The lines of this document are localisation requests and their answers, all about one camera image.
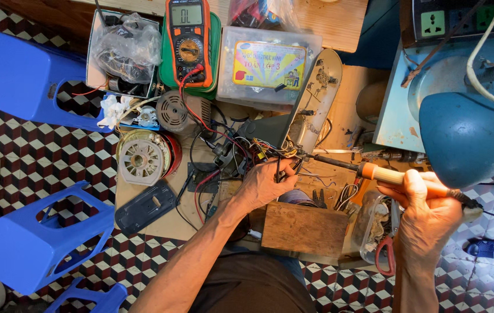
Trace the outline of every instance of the clear plastic storage box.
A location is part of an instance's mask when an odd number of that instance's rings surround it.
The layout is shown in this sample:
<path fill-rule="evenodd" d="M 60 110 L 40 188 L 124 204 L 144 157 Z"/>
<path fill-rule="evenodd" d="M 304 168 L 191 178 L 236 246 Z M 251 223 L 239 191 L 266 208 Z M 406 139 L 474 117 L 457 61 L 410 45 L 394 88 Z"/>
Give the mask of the clear plastic storage box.
<path fill-rule="evenodd" d="M 322 50 L 322 37 L 226 26 L 216 99 L 289 112 Z"/>
<path fill-rule="evenodd" d="M 374 264 L 374 256 L 376 255 L 376 251 L 367 252 L 364 249 L 364 246 L 367 242 L 367 238 L 369 237 L 370 227 L 374 221 L 374 214 L 376 212 L 377 205 L 381 203 L 381 200 L 384 197 L 386 196 L 377 190 L 365 192 L 365 195 L 363 196 L 363 206 L 357 214 L 357 220 L 355 221 L 355 225 L 353 227 L 352 244 L 355 247 L 360 247 L 359 252 L 361 257 L 369 264 Z M 398 206 L 398 203 L 393 200 L 390 210 L 397 210 L 394 209 L 394 206 Z M 378 261 L 380 262 L 382 269 L 389 268 L 388 258 L 384 254 L 381 253 Z"/>

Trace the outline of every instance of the orange multimeter case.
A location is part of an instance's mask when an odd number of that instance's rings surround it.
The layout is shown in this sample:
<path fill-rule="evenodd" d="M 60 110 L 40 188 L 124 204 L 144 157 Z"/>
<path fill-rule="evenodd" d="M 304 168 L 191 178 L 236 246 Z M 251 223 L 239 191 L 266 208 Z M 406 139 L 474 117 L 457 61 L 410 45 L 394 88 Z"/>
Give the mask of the orange multimeter case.
<path fill-rule="evenodd" d="M 210 8 L 206 0 L 168 0 L 166 25 L 172 49 L 173 79 L 181 84 L 185 75 L 204 67 L 186 87 L 207 88 L 212 85 L 210 67 Z"/>

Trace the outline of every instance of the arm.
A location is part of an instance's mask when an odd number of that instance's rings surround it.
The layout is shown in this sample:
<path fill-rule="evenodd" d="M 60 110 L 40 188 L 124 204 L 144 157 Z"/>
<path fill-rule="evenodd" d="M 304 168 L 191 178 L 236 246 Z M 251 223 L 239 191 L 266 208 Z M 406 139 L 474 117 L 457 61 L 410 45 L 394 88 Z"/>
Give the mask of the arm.
<path fill-rule="evenodd" d="M 223 246 L 243 217 L 293 189 L 298 177 L 289 167 L 291 163 L 291 159 L 280 161 L 280 169 L 288 177 L 279 184 L 274 183 L 275 160 L 251 169 L 236 194 L 223 201 L 223 205 L 220 204 L 215 215 L 150 281 L 129 313 L 187 312 Z"/>
<path fill-rule="evenodd" d="M 406 208 L 394 238 L 396 286 L 393 312 L 438 312 L 435 268 L 442 248 L 463 221 L 461 203 L 428 196 L 423 180 L 440 183 L 434 173 L 409 170 L 403 186 L 379 183 L 378 190 Z"/>

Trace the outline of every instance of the white cloth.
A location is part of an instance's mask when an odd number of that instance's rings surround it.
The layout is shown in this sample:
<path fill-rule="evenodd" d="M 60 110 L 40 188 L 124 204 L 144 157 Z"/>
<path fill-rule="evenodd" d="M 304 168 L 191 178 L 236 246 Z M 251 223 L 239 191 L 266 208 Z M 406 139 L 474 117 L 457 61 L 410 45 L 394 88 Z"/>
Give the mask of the white cloth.
<path fill-rule="evenodd" d="M 99 121 L 97 125 L 101 128 L 107 126 L 113 129 L 123 113 L 129 110 L 129 102 L 132 99 L 133 97 L 121 96 L 121 102 L 118 102 L 115 95 L 110 95 L 105 100 L 102 100 L 100 106 L 104 109 L 104 119 Z"/>

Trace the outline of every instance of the flip flop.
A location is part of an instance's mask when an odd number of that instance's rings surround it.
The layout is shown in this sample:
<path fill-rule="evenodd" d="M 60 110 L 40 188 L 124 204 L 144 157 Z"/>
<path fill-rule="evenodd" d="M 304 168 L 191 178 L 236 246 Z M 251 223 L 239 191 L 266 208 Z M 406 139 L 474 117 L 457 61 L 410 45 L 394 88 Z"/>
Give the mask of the flip flop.
<path fill-rule="evenodd" d="M 476 257 L 494 258 L 494 240 L 482 239 L 470 242 L 465 252 Z"/>

